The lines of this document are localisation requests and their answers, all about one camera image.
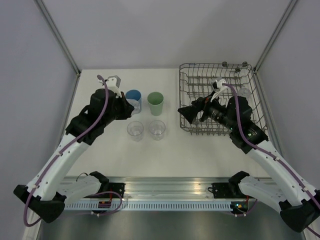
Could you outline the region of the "blue plastic cup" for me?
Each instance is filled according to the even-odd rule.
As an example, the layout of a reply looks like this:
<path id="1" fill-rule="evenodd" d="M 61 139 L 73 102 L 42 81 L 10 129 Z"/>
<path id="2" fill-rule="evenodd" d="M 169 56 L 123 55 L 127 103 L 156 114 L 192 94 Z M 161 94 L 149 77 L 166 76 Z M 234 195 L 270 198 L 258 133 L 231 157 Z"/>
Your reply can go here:
<path id="1" fill-rule="evenodd" d="M 136 89 L 131 89 L 126 92 L 125 94 L 126 99 L 134 99 L 140 103 L 140 109 L 142 110 L 142 94 L 140 91 Z"/>

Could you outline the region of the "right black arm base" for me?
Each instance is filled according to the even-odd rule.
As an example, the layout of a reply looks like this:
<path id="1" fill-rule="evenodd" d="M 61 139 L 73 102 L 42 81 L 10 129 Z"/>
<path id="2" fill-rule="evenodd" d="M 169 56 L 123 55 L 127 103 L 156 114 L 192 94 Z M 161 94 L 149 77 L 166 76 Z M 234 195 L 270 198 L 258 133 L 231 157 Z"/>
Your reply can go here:
<path id="1" fill-rule="evenodd" d="M 234 199 L 236 197 L 227 182 L 214 182 L 211 187 L 215 199 Z"/>

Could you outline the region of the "green plastic cup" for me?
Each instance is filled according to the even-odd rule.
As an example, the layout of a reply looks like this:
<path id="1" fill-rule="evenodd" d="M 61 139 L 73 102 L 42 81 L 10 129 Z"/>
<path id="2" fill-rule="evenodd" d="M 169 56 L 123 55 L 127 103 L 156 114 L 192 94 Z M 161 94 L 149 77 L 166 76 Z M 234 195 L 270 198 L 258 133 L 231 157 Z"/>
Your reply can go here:
<path id="1" fill-rule="evenodd" d="M 160 116 L 163 111 L 164 96 L 157 91 L 151 92 L 147 96 L 150 112 L 153 116 Z"/>

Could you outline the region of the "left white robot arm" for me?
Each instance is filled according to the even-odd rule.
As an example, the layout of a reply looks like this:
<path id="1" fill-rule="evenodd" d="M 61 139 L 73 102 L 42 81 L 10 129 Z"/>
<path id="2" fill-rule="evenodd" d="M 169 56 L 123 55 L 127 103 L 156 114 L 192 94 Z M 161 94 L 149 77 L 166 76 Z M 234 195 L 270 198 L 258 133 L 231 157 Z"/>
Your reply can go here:
<path id="1" fill-rule="evenodd" d="M 133 110 L 123 92 L 100 88 L 91 95 L 90 103 L 70 121 L 58 148 L 41 171 L 28 184 L 15 187 L 13 193 L 25 204 L 25 226 L 32 226 L 27 221 L 28 210 L 36 213 L 40 220 L 51 223 L 67 205 L 86 197 L 108 195 L 109 179 L 98 171 L 67 186 L 62 186 L 61 182 L 104 129 L 114 120 L 130 118 Z"/>

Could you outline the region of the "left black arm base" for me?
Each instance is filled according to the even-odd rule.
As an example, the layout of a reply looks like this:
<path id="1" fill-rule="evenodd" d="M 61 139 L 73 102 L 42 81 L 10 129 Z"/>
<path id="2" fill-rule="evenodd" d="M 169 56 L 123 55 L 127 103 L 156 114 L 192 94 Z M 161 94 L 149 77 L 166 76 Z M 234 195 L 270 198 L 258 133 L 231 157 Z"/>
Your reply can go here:
<path id="1" fill-rule="evenodd" d="M 121 198 L 123 198 L 124 193 L 125 193 L 125 186 L 126 186 L 126 184 L 123 182 L 110 182 L 108 189 L 106 191 L 118 193 L 121 196 Z M 98 198 L 100 198 L 100 199 L 110 199 L 110 198 L 119 199 L 120 197 L 118 197 L 114 193 L 105 193 L 105 194 L 99 195 Z"/>

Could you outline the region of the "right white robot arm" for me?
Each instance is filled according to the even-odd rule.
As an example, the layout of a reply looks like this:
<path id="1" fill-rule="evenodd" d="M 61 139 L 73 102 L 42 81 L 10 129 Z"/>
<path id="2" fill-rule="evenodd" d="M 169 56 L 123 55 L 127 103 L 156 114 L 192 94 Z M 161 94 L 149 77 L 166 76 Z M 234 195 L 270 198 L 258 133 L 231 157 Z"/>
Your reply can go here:
<path id="1" fill-rule="evenodd" d="M 228 192 L 239 198 L 253 197 L 280 214 L 284 223 L 297 233 L 308 229 L 320 216 L 320 191 L 305 181 L 279 154 L 268 136 L 252 120 L 252 108 L 246 98 L 231 97 L 227 105 L 216 98 L 200 97 L 178 112 L 193 124 L 199 112 L 200 122 L 211 119 L 230 130 L 232 143 L 258 163 L 274 180 L 280 192 L 240 171 L 229 178 Z"/>

